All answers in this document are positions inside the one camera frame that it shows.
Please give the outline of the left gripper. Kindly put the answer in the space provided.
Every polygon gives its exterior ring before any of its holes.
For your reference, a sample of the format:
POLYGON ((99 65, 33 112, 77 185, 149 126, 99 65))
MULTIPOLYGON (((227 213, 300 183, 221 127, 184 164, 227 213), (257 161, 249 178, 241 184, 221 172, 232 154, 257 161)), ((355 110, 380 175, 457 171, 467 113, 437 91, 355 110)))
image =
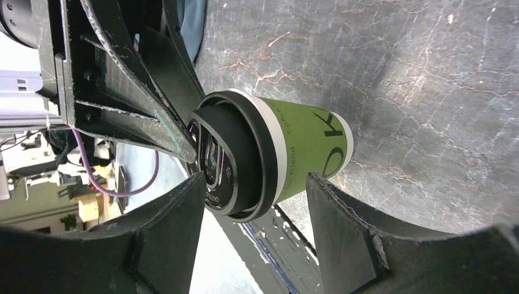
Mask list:
POLYGON ((190 113, 204 92, 177 1, 31 1, 43 87, 62 120, 193 162, 190 113))

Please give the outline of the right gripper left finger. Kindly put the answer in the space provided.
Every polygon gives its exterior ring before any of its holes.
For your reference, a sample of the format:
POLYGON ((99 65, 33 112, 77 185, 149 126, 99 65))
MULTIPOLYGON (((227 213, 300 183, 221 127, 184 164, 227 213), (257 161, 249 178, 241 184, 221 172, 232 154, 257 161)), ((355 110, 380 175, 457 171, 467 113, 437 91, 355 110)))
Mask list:
POLYGON ((2 293, 188 293, 205 177, 82 232, 1 227, 2 293))

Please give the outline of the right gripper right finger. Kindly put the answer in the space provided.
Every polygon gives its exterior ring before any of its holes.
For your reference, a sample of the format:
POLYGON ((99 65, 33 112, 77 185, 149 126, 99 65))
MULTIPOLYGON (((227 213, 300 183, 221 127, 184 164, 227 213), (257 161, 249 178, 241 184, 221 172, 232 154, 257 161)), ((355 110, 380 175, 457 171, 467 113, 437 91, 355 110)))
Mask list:
POLYGON ((390 216, 311 173, 306 182, 326 293, 517 293, 518 225, 462 234, 390 216))

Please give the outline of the green paper coffee cup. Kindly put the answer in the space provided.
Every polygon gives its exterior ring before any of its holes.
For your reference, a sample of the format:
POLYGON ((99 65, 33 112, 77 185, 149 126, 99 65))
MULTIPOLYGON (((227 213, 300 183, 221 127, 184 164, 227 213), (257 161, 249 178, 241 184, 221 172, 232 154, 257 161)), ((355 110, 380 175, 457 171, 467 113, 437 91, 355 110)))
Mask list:
POLYGON ((302 192, 308 173, 329 179, 351 160, 353 132, 337 113, 263 97, 245 98, 259 111, 274 144, 278 171, 274 203, 302 192))

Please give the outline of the black plastic cup lid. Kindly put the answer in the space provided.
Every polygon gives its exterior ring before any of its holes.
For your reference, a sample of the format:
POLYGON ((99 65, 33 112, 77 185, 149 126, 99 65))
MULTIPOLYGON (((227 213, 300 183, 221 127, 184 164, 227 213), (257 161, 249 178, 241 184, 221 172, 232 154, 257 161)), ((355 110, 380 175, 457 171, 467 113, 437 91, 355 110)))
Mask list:
POLYGON ((252 97, 237 89, 208 94, 191 112, 188 132, 197 151, 188 167, 205 177, 206 208, 238 223, 265 215, 281 173, 271 132, 252 97))

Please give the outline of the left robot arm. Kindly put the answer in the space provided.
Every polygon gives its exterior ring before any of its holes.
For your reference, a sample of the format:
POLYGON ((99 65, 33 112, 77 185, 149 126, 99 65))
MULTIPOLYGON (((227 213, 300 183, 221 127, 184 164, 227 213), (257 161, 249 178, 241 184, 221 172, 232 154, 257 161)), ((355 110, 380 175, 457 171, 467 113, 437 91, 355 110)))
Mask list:
POLYGON ((39 52, 40 96, 80 132, 193 162, 204 97, 176 1, 2 1, 1 31, 39 52))

